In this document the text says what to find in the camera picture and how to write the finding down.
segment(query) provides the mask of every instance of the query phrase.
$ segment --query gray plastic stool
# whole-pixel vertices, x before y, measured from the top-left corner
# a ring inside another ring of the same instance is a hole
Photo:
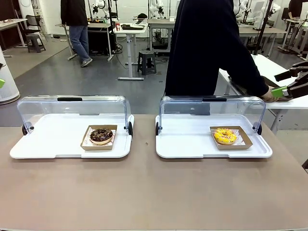
[[[155,62],[154,52],[151,51],[139,52],[138,72],[140,70],[142,71],[143,76],[145,76],[148,71],[154,71],[154,73],[156,73],[156,62]]]
[[[26,35],[27,39],[27,46],[28,46],[28,52],[30,51],[37,51],[37,53],[41,53],[41,49],[46,50],[42,40],[40,39],[40,36],[37,34],[28,34]]]

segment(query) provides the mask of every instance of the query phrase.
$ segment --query clear plastic lid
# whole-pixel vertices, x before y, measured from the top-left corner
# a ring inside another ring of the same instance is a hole
[[[206,96],[206,97],[168,97],[162,98],[159,107],[159,122],[156,128],[158,135],[164,129],[164,124],[170,119],[194,119],[193,116],[208,116],[211,126],[238,126],[237,121],[244,120],[252,132],[261,133],[260,123],[265,113],[266,105],[258,97],[241,96]]]
[[[128,131],[128,118],[131,115],[126,97],[116,95],[28,96],[18,102],[17,108],[28,133],[42,117],[49,114],[115,115],[125,121],[125,129]]]

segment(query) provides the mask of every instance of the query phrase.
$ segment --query shoe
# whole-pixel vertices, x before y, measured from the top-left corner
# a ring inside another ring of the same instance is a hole
[[[81,67],[85,67],[87,66],[89,63],[91,63],[93,61],[93,59],[89,59],[89,60],[86,60],[86,61],[83,61],[82,64],[81,64]]]

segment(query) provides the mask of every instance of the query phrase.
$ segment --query hand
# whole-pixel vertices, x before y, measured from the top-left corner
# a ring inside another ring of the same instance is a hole
[[[273,96],[273,94],[271,93],[271,90],[273,89],[273,87],[269,86],[269,90],[265,95],[262,95],[261,98],[265,101],[265,102],[276,102],[279,100],[278,97]]]

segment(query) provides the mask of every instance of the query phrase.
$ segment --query yellow frosted donut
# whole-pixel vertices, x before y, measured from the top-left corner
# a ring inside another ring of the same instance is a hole
[[[214,132],[214,138],[218,143],[231,145],[236,141],[236,135],[229,129],[218,128]]]

